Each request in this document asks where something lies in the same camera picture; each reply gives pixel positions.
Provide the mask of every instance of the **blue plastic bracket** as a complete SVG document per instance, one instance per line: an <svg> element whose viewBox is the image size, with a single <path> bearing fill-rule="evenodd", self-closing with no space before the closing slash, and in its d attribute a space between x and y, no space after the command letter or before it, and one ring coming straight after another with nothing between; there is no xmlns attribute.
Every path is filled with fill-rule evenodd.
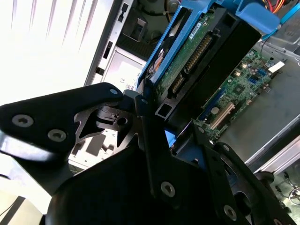
<svg viewBox="0 0 300 225"><path fill-rule="evenodd" d="M276 15L253 0L241 0L235 14L267 34L276 29L280 23L280 19Z"/></svg>

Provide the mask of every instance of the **screw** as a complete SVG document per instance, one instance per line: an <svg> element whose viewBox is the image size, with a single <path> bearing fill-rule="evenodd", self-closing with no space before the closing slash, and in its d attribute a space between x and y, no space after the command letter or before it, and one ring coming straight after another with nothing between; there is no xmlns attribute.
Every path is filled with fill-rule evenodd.
<svg viewBox="0 0 300 225"><path fill-rule="evenodd" d="M227 145L223 145L223 148L226 150L226 151L229 151L230 148L227 146Z"/></svg>
<svg viewBox="0 0 300 225"><path fill-rule="evenodd" d="M19 114L12 118L12 123L18 127L28 128L33 124L33 119L28 115Z"/></svg>
<svg viewBox="0 0 300 225"><path fill-rule="evenodd" d="M67 135L62 130L53 129L49 131L48 137L54 142L62 142L66 139Z"/></svg>
<svg viewBox="0 0 300 225"><path fill-rule="evenodd" d="M199 130L202 134L204 134L204 129L203 129L202 127L198 127L198 130Z"/></svg>
<svg viewBox="0 0 300 225"><path fill-rule="evenodd" d="M274 219L274 223L275 223L276 225L282 225L282 223L281 223L278 219Z"/></svg>
<svg viewBox="0 0 300 225"><path fill-rule="evenodd" d="M110 89L109 91L114 95L116 95L118 93L115 89Z"/></svg>
<svg viewBox="0 0 300 225"><path fill-rule="evenodd" d="M174 197L175 195L175 188L174 186L167 182L167 181L164 181L161 183L160 185L160 188L161 188L161 191L168 197L172 198Z"/></svg>
<svg viewBox="0 0 300 225"><path fill-rule="evenodd" d="M236 215L235 211L233 210L233 208L232 208L231 206L225 205L223 209L224 209L225 214L226 214L232 221L236 221L237 215Z"/></svg>

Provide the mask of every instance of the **rectangular hole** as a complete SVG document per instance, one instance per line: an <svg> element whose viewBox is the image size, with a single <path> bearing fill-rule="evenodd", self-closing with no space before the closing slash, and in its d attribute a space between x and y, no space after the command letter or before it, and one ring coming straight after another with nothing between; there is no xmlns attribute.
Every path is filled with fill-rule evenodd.
<svg viewBox="0 0 300 225"><path fill-rule="evenodd" d="M113 125L113 123L114 123L114 121L104 120L102 118L97 118L97 121L100 123L108 124L108 125Z"/></svg>
<svg viewBox="0 0 300 225"><path fill-rule="evenodd" d="M128 9L128 4L126 3L123 3L123 6L122 6L122 12L125 13Z"/></svg>
<svg viewBox="0 0 300 225"><path fill-rule="evenodd" d="M109 52L110 52L110 50L111 50L111 48L112 48L112 45L113 45L113 43L112 43L111 41L109 41L109 42L108 42L108 45L107 45L107 47L106 47L106 50L105 50L105 52L104 52L104 55L103 55L103 58L104 58L104 59L107 59L108 54L109 54Z"/></svg>
<svg viewBox="0 0 300 225"><path fill-rule="evenodd" d="M224 24L225 24L226 26L228 26L229 28L231 28L231 27L233 26L233 24L234 24L235 21L236 21L235 18L233 18L233 17L232 17L231 15L229 15L229 14L226 14L226 16L225 16L225 18L224 18L224 20L223 20Z"/></svg>
<svg viewBox="0 0 300 225"><path fill-rule="evenodd" d="M166 117L168 115L168 113L171 111L171 109L172 109L171 106L164 103L163 106L158 111L158 114L163 116L163 117Z"/></svg>
<svg viewBox="0 0 300 225"><path fill-rule="evenodd" d="M102 69L102 68L100 68L100 67L97 67L97 69L96 69L96 73L97 73L97 74L103 76L104 72L105 72L104 69Z"/></svg>

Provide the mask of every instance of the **expansion slot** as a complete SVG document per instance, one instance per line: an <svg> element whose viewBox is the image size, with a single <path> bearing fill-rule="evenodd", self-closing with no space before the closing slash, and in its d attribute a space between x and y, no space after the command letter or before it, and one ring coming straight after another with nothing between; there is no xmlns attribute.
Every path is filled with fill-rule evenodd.
<svg viewBox="0 0 300 225"><path fill-rule="evenodd" d="M227 106L219 113L219 115L215 118L215 120L211 123L210 128L213 130L215 129L222 120L230 114L230 111L234 109L234 104L232 102L229 102Z"/></svg>
<svg viewBox="0 0 300 225"><path fill-rule="evenodd" d="M185 66L185 72L189 73L190 70L193 68L195 63L198 61L200 56L204 53L206 48L209 46L210 42L212 41L212 37L210 35L205 36L205 38L202 40L202 42L199 44L196 51L193 53L189 61L187 62Z"/></svg>

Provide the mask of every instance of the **black mounting arm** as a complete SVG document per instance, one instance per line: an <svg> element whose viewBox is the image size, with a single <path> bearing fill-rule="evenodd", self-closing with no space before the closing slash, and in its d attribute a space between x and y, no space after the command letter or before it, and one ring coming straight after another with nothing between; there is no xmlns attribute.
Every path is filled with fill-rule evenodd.
<svg viewBox="0 0 300 225"><path fill-rule="evenodd" d="M46 224L295 224L228 145L191 122L170 150L151 103L108 83L0 107L0 161L49 183L104 129L118 131L115 154L46 190Z"/></svg>

